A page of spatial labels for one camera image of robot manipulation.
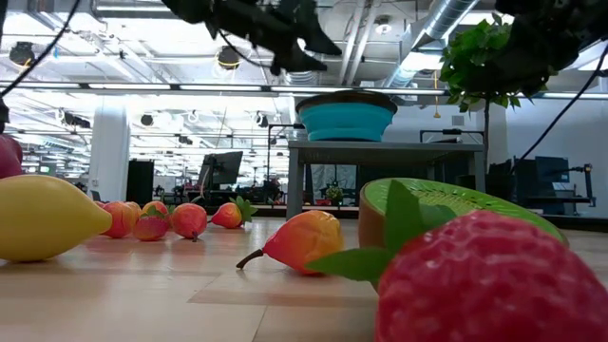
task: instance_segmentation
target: yellow lemon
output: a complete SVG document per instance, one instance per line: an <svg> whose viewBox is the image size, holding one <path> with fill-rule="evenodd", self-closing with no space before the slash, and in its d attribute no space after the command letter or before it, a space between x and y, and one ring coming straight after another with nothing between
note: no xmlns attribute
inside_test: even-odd
<svg viewBox="0 0 608 342"><path fill-rule="evenodd" d="M35 175L0 180L0 259L55 257L111 225L109 213L65 180Z"/></svg>

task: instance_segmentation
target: kiwi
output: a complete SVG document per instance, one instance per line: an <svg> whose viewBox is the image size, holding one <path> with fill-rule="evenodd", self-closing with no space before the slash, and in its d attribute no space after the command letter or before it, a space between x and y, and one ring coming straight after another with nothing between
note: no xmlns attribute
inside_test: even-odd
<svg viewBox="0 0 608 342"><path fill-rule="evenodd" d="M389 186L393 180L403 183L423 204L443 204L459 216L473 210L489 210L512 218L524 219L568 245L567 238L551 222L504 199L432 180L383 179L367 183L359 195L359 244L361 247L382 247L384 245L382 227L384 227Z"/></svg>

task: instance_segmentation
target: strawberry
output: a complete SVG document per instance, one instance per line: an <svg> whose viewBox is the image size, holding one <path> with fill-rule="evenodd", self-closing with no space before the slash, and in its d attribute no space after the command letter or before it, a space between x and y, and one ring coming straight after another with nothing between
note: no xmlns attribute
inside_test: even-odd
<svg viewBox="0 0 608 342"><path fill-rule="evenodd" d="M563 244L477 211L407 241L380 278L375 342L606 342L608 293Z"/></svg>

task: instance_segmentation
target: fake fruit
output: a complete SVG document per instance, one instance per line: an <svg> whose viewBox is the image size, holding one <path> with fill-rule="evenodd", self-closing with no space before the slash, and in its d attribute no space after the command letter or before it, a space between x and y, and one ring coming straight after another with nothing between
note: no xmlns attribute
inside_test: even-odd
<svg viewBox="0 0 608 342"><path fill-rule="evenodd" d="M169 214L169 209L167 209L167 207L158 200L153 200L151 202L148 202L142 209L142 213L147 213L148 209L150 209L150 207L154 206L156 208L157 211L161 212L163 215L167 215Z"/></svg>
<svg viewBox="0 0 608 342"><path fill-rule="evenodd" d="M608 293L529 222L477 211L414 240L382 275L376 342L608 341Z"/></svg>
<svg viewBox="0 0 608 342"><path fill-rule="evenodd" d="M0 180L21 175L23 152L19 142L6 134L0 134Z"/></svg>
<svg viewBox="0 0 608 342"><path fill-rule="evenodd" d="M180 204L171 214L171 225L178 235L196 240L207 228L207 212L196 204Z"/></svg>
<svg viewBox="0 0 608 342"><path fill-rule="evenodd" d="M568 244L565 236L551 222L509 201L438 181L383 179L369 182L361 189L358 221L361 247L384 246L382 227L385 224L389 188L392 181L402 183L422 204L443 204L458 216L483 209L523 219L563 241L566 245Z"/></svg>
<svg viewBox="0 0 608 342"><path fill-rule="evenodd" d="M262 249L248 255L237 267L242 269L249 260L266 254L303 275L318 274L305 265L343 248L340 221L326 212L312 210L285 222Z"/></svg>
<svg viewBox="0 0 608 342"><path fill-rule="evenodd" d="M156 241L164 237L168 230L165 214L158 211L156 206L150 206L135 224L133 236L140 241Z"/></svg>
<svg viewBox="0 0 608 342"><path fill-rule="evenodd" d="M125 202L124 204L128 205L137 217L140 217L142 215L143 210L138 203L129 201Z"/></svg>
<svg viewBox="0 0 608 342"><path fill-rule="evenodd" d="M211 217L211 222L224 228L235 229L244 222L251 222L251 216L257 212L257 208L251 206L251 202L244 200L241 196L237 199L230 199L229 203L224 203L218 211Z"/></svg>
<svg viewBox="0 0 608 342"><path fill-rule="evenodd" d="M0 194L1 259L55 257L112 224L106 211L65 180L38 175L9 177L0 180ZM40 200L32 200L31 194Z"/></svg>
<svg viewBox="0 0 608 342"><path fill-rule="evenodd" d="M137 214L125 203L110 202L104 210L112 215L112 226L103 235L111 238L124 238L131 233L137 222Z"/></svg>

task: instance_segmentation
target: fruit stem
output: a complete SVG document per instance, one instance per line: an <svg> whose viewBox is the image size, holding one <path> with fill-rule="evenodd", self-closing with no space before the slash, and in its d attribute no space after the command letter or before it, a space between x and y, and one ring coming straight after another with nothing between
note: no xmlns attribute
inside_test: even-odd
<svg viewBox="0 0 608 342"><path fill-rule="evenodd" d="M237 264L237 268L239 269L243 269L243 267L245 267L245 264L247 262L249 262L251 259L255 259L256 257L263 257L264 256L264 251L262 251L261 249L258 249L257 251L254 251L253 253L251 253L250 255L246 256L243 260L241 260L238 264Z"/></svg>

